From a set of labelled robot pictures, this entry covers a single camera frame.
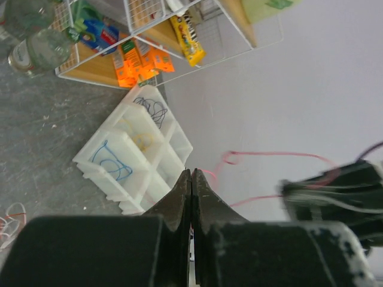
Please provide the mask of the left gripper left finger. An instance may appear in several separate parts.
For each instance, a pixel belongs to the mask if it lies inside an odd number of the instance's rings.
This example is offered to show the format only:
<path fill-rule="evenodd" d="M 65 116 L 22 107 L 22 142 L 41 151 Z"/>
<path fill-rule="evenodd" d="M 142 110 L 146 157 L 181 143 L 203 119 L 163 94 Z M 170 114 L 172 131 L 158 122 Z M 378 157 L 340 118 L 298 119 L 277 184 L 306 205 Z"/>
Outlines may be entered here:
<path fill-rule="evenodd" d="M 174 187 L 142 214 L 159 219 L 150 286 L 188 286 L 192 177 L 183 170 Z"/>

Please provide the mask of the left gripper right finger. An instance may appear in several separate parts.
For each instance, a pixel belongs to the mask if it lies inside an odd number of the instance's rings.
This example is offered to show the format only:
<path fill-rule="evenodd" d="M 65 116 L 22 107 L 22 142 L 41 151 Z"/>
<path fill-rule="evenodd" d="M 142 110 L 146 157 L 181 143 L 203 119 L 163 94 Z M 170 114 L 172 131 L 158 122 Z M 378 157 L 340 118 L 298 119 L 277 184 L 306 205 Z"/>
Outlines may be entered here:
<path fill-rule="evenodd" d="M 195 168 L 191 174 L 191 226 L 194 231 L 194 263 L 196 283 L 200 286 L 220 286 L 217 252 L 209 235 L 217 222 L 247 222 L 210 187 L 203 171 Z"/>

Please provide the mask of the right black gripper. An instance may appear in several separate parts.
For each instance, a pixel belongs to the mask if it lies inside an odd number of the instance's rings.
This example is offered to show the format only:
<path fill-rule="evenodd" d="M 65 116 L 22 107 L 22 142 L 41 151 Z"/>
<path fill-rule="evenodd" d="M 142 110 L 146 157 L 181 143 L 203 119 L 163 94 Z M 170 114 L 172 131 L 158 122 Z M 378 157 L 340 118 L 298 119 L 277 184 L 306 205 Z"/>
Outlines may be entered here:
<path fill-rule="evenodd" d="M 296 221 L 339 221 L 364 248 L 382 247 L 382 162 L 358 160 L 322 176 L 285 181 L 283 204 Z"/>

